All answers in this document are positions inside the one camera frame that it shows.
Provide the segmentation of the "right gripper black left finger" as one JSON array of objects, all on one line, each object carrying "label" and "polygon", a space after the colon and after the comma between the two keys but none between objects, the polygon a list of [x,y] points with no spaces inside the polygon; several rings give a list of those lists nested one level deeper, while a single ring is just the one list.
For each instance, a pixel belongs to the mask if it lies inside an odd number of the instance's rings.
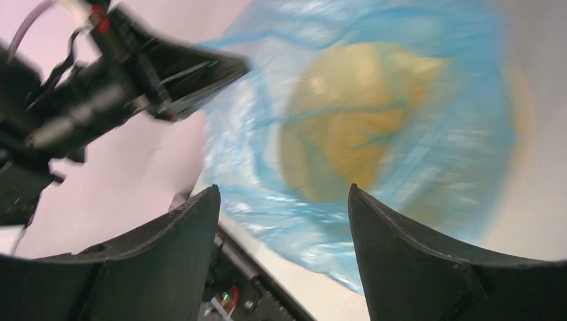
[{"label": "right gripper black left finger", "polygon": [[196,320],[220,208],[217,186],[84,251],[1,257],[2,320]]}]

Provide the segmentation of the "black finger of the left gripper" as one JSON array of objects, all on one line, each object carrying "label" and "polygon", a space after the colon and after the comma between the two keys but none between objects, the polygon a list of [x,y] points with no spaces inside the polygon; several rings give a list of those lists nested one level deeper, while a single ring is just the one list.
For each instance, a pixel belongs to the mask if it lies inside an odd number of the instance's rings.
[{"label": "black finger of the left gripper", "polygon": [[187,118],[250,71],[242,56],[162,39],[119,6],[93,5],[90,23],[103,59],[125,73],[146,99],[142,109],[159,120]]}]

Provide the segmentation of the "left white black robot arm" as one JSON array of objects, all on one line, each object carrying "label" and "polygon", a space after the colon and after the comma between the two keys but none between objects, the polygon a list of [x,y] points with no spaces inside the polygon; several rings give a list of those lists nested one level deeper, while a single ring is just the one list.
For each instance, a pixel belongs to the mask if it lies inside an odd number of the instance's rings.
[{"label": "left white black robot arm", "polygon": [[46,80],[16,55],[41,2],[1,46],[1,224],[29,225],[41,192],[63,177],[49,162],[84,163],[86,147],[146,112],[178,122],[250,70],[241,56],[151,34],[108,1],[66,1],[83,26]]}]

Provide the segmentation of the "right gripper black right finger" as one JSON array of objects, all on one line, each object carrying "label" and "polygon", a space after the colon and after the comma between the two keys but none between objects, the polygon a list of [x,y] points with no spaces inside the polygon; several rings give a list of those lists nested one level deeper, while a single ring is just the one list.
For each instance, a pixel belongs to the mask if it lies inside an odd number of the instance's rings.
[{"label": "right gripper black right finger", "polygon": [[565,320],[566,262],[442,234],[352,185],[350,229],[372,320]]}]

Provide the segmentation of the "yellow capybara trash bin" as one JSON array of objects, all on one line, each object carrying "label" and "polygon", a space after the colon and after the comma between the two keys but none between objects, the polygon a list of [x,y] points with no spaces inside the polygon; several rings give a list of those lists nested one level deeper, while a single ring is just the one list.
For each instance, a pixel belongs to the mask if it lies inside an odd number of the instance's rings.
[{"label": "yellow capybara trash bin", "polygon": [[478,233],[521,153],[514,72],[397,43],[337,45],[294,88],[279,128],[284,183],[330,203],[355,183],[447,233]]}]

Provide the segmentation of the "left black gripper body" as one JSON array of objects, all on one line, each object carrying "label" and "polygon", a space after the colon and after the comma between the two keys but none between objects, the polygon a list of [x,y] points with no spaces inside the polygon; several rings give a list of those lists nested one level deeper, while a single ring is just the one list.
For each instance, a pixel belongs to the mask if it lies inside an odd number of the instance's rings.
[{"label": "left black gripper body", "polygon": [[105,58],[78,65],[72,39],[46,80],[1,44],[1,152],[28,167],[82,163],[88,144],[150,106],[125,66]]}]

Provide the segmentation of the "blue plastic trash bag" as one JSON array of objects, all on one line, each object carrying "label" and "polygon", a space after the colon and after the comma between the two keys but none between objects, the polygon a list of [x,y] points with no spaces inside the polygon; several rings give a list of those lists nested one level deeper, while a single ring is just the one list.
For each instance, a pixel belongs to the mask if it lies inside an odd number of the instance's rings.
[{"label": "blue plastic trash bag", "polygon": [[356,293],[351,185],[472,243],[529,131],[487,1],[252,1],[215,49],[250,72],[206,107],[204,183],[272,251]]}]

